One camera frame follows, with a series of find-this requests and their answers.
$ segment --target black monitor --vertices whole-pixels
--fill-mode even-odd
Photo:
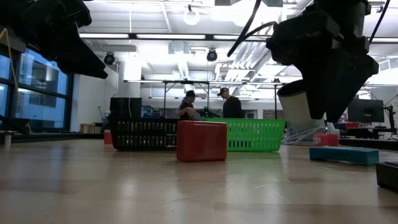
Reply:
[[[142,98],[111,98],[111,115],[120,118],[140,118]]]
[[[384,122],[383,101],[353,99],[348,105],[348,121]]]

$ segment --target man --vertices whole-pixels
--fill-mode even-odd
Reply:
[[[196,94],[193,90],[187,91],[185,98],[182,100],[180,108],[177,113],[180,115],[181,120],[193,119],[195,117],[195,109],[192,103],[195,102]]]
[[[228,88],[221,88],[217,96],[226,100],[223,106],[224,118],[244,118],[241,101],[237,97],[231,96]]]

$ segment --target black cap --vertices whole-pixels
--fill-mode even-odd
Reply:
[[[226,91],[229,91],[229,89],[226,87],[220,88],[220,92],[217,94],[217,96],[221,96]]]
[[[185,94],[185,97],[196,97],[196,96],[197,95],[193,90],[187,91],[187,93]]]

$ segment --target red box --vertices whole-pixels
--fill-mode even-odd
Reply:
[[[177,124],[177,160],[180,162],[224,161],[226,143],[225,123],[179,121]]]
[[[337,134],[314,134],[314,146],[339,146]]]

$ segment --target glass window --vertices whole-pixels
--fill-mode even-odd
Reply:
[[[19,88],[15,117],[30,119],[33,128],[64,128],[65,99]]]
[[[5,116],[7,105],[7,85],[0,84],[0,114]]]
[[[0,78],[9,78],[10,69],[10,59],[6,56],[0,55]]]
[[[67,80],[57,63],[49,62],[29,49],[21,55],[20,83],[66,95]]]

